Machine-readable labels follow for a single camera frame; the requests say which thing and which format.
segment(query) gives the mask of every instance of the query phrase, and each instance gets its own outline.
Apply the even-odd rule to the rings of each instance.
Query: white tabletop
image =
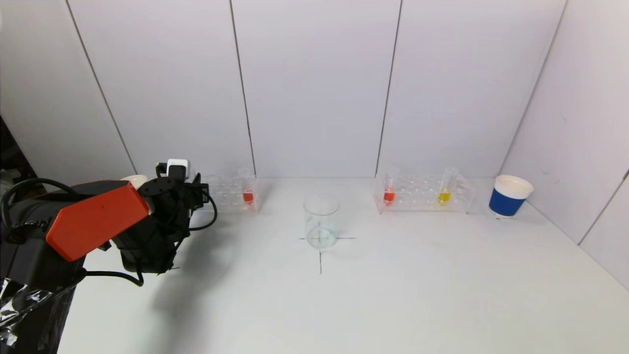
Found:
[[[59,353],[629,353],[629,292],[531,205],[491,217],[491,181],[474,183],[470,214],[380,215],[372,180],[265,180],[260,213],[219,214],[179,269],[85,279]],[[314,190],[355,237],[322,274],[300,239]],[[85,267],[122,270],[120,254]]]

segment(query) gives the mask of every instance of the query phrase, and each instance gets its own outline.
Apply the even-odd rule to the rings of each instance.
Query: test tube with yellow liquid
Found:
[[[454,189],[454,184],[457,181],[458,175],[459,169],[456,167],[448,167],[443,172],[443,180],[441,181],[439,196],[437,197],[437,201],[442,207],[450,203],[450,199],[452,198],[452,190]]]

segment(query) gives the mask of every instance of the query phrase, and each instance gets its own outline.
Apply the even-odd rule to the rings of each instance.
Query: black cable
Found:
[[[212,218],[212,220],[210,222],[208,222],[207,224],[203,225],[203,226],[199,226],[199,227],[175,227],[172,225],[168,225],[168,224],[164,224],[163,222],[159,221],[158,219],[154,219],[155,222],[162,227],[165,227],[167,229],[173,230],[173,231],[184,231],[184,232],[190,232],[190,231],[199,231],[199,230],[203,230],[203,229],[207,229],[208,227],[212,226],[214,224],[214,222],[216,222],[216,218],[218,216],[218,209],[216,208],[216,204],[214,203],[214,200],[212,199],[212,197],[209,195],[208,192],[206,192],[203,189],[198,188],[199,191],[201,191],[201,193],[203,193],[209,200],[209,202],[212,204],[212,208],[214,209],[214,217]]]
[[[103,271],[103,270],[96,270],[96,271],[88,271],[86,276],[87,277],[116,277],[116,278],[122,278],[122,279],[126,279],[128,281],[130,281],[131,283],[134,283],[135,285],[138,285],[139,287],[141,287],[142,285],[144,285],[144,277],[142,276],[142,270],[140,269],[140,265],[138,265],[137,267],[137,274],[138,274],[138,278],[133,278],[131,275],[129,274],[125,274],[125,273],[120,273],[119,271]]]
[[[31,178],[30,180],[22,181],[14,185],[13,187],[9,188],[8,191],[6,191],[6,193],[2,197],[2,200],[0,201],[0,215],[2,215],[2,222],[4,223],[4,226],[8,232],[11,232],[11,229],[13,228],[13,223],[11,222],[11,216],[9,214],[9,200],[18,190],[26,186],[34,185],[35,183],[55,186],[63,191],[66,191],[69,194],[75,195],[77,197],[79,196],[79,194],[75,190],[68,187],[67,185],[54,180],[49,180],[48,178]]]

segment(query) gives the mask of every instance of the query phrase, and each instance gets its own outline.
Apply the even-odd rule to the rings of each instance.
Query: test tube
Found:
[[[238,177],[240,177],[240,183],[242,184],[242,199],[247,205],[253,204],[253,176],[250,170],[248,168],[239,169]]]
[[[389,167],[384,176],[384,204],[391,205],[395,200],[395,189],[398,184],[399,168]]]
[[[439,188],[439,196],[437,197],[441,206],[448,205],[450,202],[458,175],[459,169],[456,167],[447,167],[443,172],[443,180],[441,181],[441,188]]]

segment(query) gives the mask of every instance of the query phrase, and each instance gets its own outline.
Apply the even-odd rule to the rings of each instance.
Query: white wall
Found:
[[[3,1],[0,115],[39,177],[75,184],[133,167],[65,1]]]
[[[564,0],[404,0],[379,166],[496,176]]]
[[[629,168],[629,2],[571,0],[502,173],[575,242]]]
[[[629,181],[596,221],[581,247],[629,290]]]
[[[233,0],[263,177],[373,177],[400,1]]]
[[[70,0],[139,173],[253,168],[229,0]]]

